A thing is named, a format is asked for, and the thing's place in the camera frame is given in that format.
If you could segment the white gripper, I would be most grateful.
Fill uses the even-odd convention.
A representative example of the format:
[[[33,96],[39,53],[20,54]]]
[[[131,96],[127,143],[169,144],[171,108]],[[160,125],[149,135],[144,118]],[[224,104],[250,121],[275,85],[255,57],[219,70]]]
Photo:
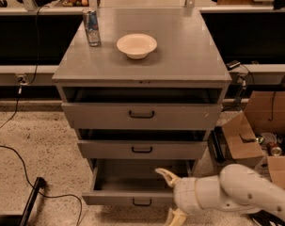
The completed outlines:
[[[173,172],[163,168],[157,168],[155,172],[164,177],[169,187],[174,187],[174,202],[179,208],[168,210],[165,226],[183,226],[187,215],[191,215],[199,209],[196,196],[197,179],[194,177],[180,178]]]

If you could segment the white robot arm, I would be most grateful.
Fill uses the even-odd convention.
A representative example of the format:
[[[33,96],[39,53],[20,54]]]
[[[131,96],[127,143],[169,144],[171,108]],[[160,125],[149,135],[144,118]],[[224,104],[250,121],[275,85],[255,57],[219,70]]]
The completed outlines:
[[[285,189],[244,165],[230,164],[218,175],[203,178],[181,178],[163,168],[155,171],[173,189],[176,208],[169,209],[168,226],[183,226],[204,209],[250,214],[263,210],[285,222]]]

